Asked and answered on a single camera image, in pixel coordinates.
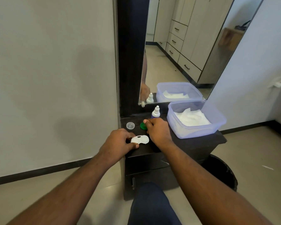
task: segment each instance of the reflected hand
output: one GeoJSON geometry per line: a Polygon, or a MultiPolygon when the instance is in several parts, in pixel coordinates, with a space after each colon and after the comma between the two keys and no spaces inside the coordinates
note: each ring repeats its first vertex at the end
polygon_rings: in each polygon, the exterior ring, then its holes
{"type": "Polygon", "coordinates": [[[130,150],[139,148],[137,143],[126,143],[126,139],[135,137],[135,134],[125,129],[113,130],[99,150],[100,155],[110,166],[116,164],[130,150]]]}
{"type": "Polygon", "coordinates": [[[145,102],[146,99],[149,97],[149,94],[150,94],[150,88],[142,83],[141,84],[141,94],[140,94],[140,100],[141,102],[145,102]]]}
{"type": "Polygon", "coordinates": [[[158,117],[149,120],[145,119],[143,122],[148,129],[147,133],[150,135],[150,139],[161,151],[164,145],[173,143],[167,121],[158,117]]]}

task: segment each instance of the drawer handle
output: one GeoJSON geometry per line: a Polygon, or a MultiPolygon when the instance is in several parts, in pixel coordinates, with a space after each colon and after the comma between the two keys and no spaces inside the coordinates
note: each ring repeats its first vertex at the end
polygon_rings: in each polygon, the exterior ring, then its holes
{"type": "Polygon", "coordinates": [[[161,162],[164,162],[164,163],[166,163],[167,165],[169,165],[169,163],[168,163],[168,162],[165,162],[165,161],[163,161],[163,160],[161,160],[161,162]]]}
{"type": "Polygon", "coordinates": [[[135,178],[132,178],[132,189],[135,189],[135,178]]]}

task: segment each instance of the translucent plastic container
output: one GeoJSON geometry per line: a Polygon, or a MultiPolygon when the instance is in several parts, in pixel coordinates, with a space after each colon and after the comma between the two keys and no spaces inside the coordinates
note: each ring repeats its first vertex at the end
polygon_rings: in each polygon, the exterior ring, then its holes
{"type": "Polygon", "coordinates": [[[215,133],[227,122],[224,115],[222,115],[218,109],[207,100],[171,102],[168,107],[168,123],[173,132],[180,139],[205,136],[215,133]],[[182,113],[188,108],[191,108],[191,111],[201,110],[211,124],[201,126],[186,126],[182,124],[174,112],[182,113]]]}
{"type": "Polygon", "coordinates": [[[176,101],[186,101],[186,100],[201,100],[203,98],[203,95],[199,90],[193,86],[191,83],[187,82],[164,82],[164,83],[158,83],[157,84],[157,93],[156,93],[156,99],[157,102],[176,102],[176,101]],[[165,98],[163,95],[164,91],[167,91],[170,94],[176,93],[180,94],[183,93],[183,95],[188,94],[189,98],[187,99],[169,99],[165,98]]]}

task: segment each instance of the black countertop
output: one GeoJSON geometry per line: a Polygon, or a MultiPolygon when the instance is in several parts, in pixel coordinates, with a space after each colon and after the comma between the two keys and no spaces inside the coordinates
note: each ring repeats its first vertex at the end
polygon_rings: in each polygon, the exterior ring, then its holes
{"type": "MultiPolygon", "coordinates": [[[[149,119],[151,116],[137,116],[137,117],[124,117],[120,119],[121,128],[126,129],[128,132],[133,132],[136,136],[139,135],[147,135],[146,130],[142,130],[140,128],[140,124],[143,122],[144,119],[149,119]],[[134,129],[129,130],[126,128],[126,124],[128,122],[133,122],[135,124],[134,129]]],[[[160,117],[167,121],[167,115],[162,114],[160,117]]],[[[218,144],[224,144],[227,142],[226,138],[221,134],[220,131],[216,131],[214,134],[200,136],[195,138],[188,138],[188,139],[179,139],[175,133],[172,131],[170,127],[170,133],[172,136],[173,142],[182,150],[185,149],[198,149],[204,148],[208,146],[216,146],[218,144]]],[[[134,156],[141,156],[141,155],[148,155],[152,153],[160,152],[159,148],[150,140],[147,144],[140,144],[138,149],[132,150],[126,154],[126,158],[134,157],[134,156]]]]}

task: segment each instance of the leg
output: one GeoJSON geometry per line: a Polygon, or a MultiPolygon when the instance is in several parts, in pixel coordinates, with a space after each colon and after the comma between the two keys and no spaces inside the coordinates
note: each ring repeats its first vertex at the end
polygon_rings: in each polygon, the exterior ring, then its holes
{"type": "Polygon", "coordinates": [[[132,202],[128,225],[138,224],[181,225],[162,189],[152,182],[143,184],[132,202]]]}

